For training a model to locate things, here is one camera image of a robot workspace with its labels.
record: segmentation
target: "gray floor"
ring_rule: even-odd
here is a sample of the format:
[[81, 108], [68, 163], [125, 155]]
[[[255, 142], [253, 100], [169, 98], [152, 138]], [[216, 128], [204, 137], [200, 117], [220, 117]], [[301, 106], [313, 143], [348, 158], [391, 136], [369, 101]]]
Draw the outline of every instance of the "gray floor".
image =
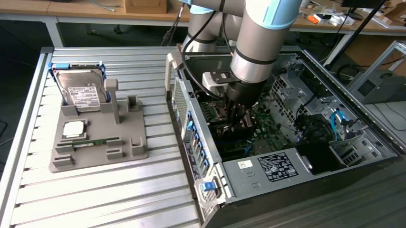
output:
[[[60, 23], [66, 47], [120, 47], [158, 46], [168, 27], [120, 26], [121, 34], [113, 31], [114, 25], [90, 25], [96, 34], [88, 35], [82, 24]], [[181, 43], [186, 28], [177, 28], [173, 42]], [[297, 37], [308, 38], [311, 43], [297, 43]], [[285, 45], [299, 45], [316, 57], [329, 53], [329, 47], [320, 40], [331, 40], [333, 34], [289, 33]], [[52, 46], [46, 28], [40, 22], [0, 21], [0, 120], [7, 123], [7, 129], [0, 138], [0, 143], [11, 138], [24, 107], [25, 95], [37, 62], [41, 47]], [[6, 161], [10, 142], [0, 146], [0, 170]]]

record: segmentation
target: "gray 3d-printed holder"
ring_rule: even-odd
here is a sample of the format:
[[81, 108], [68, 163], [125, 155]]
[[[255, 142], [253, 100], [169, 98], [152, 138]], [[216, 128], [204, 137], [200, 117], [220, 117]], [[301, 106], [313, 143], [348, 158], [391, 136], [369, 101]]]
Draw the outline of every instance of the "gray 3d-printed holder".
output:
[[[148, 157], [141, 102], [136, 96], [116, 100], [116, 79], [104, 81], [110, 102], [100, 111], [77, 112], [74, 106], [61, 106], [49, 170], [61, 172]], [[62, 139], [64, 125], [82, 121], [82, 135]]]

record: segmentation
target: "motherboard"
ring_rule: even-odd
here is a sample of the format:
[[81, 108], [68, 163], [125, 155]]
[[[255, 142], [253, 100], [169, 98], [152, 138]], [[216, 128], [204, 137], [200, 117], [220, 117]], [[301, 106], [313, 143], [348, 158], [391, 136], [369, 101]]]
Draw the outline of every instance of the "motherboard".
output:
[[[200, 108], [208, 129], [213, 134], [218, 128], [227, 126], [224, 102], [201, 102]], [[289, 143], [279, 130], [280, 125], [275, 123], [268, 114], [268, 109], [263, 102], [259, 101], [257, 105], [252, 107], [251, 117], [255, 119], [256, 124], [252, 134], [237, 140], [218, 141], [214, 139], [216, 148], [224, 162], [279, 151]]]

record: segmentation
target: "hard drive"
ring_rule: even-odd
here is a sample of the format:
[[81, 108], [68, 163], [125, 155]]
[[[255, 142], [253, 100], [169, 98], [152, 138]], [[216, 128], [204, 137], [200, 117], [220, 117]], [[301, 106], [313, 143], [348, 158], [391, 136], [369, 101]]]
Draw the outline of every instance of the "hard drive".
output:
[[74, 105], [78, 112], [100, 110], [109, 102], [104, 89], [104, 66], [58, 65], [49, 70], [62, 95], [64, 105]]

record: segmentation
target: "warning label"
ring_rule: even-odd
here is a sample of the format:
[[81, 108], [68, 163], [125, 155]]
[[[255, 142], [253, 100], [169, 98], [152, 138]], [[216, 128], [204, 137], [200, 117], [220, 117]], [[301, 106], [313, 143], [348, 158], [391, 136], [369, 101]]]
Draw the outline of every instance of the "warning label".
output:
[[285, 156], [285, 153], [277, 153], [257, 158], [257, 161], [265, 172], [267, 179], [271, 182], [283, 180], [297, 175], [297, 172], [293, 169], [291, 160]]
[[88, 108], [100, 106], [97, 90], [94, 86], [69, 87], [69, 94], [76, 108]]

